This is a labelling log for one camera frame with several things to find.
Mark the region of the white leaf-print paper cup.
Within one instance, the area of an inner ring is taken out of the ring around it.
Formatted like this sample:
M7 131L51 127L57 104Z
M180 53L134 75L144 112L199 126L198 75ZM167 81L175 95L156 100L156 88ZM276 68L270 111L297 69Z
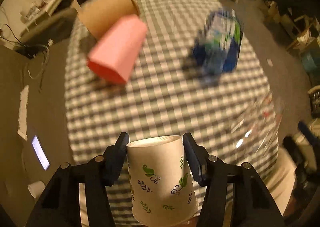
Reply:
M176 226L199 208L179 135L127 145L132 214L145 226Z

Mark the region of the small white cup on sofa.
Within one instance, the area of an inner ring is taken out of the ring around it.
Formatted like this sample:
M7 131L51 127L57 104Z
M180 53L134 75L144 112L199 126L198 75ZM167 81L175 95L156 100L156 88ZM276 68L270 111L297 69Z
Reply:
M42 181L36 181L34 183L28 184L28 190L33 198L39 198L46 185Z

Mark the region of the pink faceted cup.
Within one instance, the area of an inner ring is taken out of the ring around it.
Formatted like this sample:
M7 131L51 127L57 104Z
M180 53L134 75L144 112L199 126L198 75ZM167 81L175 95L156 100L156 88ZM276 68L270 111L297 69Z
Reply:
M120 18L89 52L88 68L111 84L126 84L147 31L137 15Z

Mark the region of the brown paper cup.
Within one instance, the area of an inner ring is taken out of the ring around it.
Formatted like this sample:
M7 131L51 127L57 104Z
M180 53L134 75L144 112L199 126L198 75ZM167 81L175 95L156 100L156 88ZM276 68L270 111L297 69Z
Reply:
M79 20L97 40L120 18L140 15L136 0L90 0L75 9Z

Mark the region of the clear glass with stickers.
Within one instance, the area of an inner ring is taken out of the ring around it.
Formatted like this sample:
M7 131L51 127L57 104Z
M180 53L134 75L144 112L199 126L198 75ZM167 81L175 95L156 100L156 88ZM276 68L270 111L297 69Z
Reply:
M274 101L271 92L249 103L227 126L237 156L266 155L277 137L282 111L281 99Z

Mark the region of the lit smartphone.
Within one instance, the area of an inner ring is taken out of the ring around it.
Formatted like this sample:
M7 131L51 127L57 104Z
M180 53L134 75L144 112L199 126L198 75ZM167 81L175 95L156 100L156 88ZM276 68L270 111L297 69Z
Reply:
M50 166L50 162L49 162L46 154L44 153L44 150L42 149L40 141L36 135L33 137L31 144L32 144L32 147L36 153L36 156L37 156L42 168L45 171L48 170L48 167Z

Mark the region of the grey sofa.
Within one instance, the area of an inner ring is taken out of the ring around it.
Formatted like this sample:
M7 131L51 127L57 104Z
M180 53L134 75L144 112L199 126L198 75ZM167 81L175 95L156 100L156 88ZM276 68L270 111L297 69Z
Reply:
M76 11L61 11L24 37L29 45L53 41L32 60L1 47L1 211L23 226L35 204L28 184L47 183L64 162L72 163L66 128L65 65ZM29 86L27 137L17 133L20 92ZM37 136L50 166L44 170L31 141Z

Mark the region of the grey checked tablecloth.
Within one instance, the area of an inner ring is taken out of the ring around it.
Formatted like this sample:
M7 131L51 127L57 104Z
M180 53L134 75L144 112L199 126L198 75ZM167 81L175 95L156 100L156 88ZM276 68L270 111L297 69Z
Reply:
M121 132L131 140L190 132L207 151L228 164L250 162L261 178L274 169L278 140L256 152L249 142L236 151L237 134L226 127L270 84L247 38L236 69L205 77L190 56L194 39L218 0L136 0L148 26L127 84L113 86L87 66L95 40L79 19L66 58L65 106L68 140L76 164L87 163Z

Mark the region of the white paper strip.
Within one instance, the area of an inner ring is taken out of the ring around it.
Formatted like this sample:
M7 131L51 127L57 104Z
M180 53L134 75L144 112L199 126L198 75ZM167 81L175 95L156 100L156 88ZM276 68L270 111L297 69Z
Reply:
M29 97L29 86L26 85L20 92L20 107L18 111L18 129L17 133L24 141L28 141L27 137L27 106Z

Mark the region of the wooden chair with clothes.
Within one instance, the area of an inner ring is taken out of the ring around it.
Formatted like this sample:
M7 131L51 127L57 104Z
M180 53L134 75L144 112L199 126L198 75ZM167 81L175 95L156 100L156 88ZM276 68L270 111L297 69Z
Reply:
M287 50L305 51L319 37L319 22L308 9L306 0L266 0L268 15L280 24L292 42Z

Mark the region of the blue label plastic bottle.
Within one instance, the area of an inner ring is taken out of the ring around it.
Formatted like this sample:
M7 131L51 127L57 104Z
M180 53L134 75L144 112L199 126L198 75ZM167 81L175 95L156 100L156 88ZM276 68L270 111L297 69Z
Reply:
M235 11L211 11L198 31L192 56L205 74L219 76L238 64L244 26Z

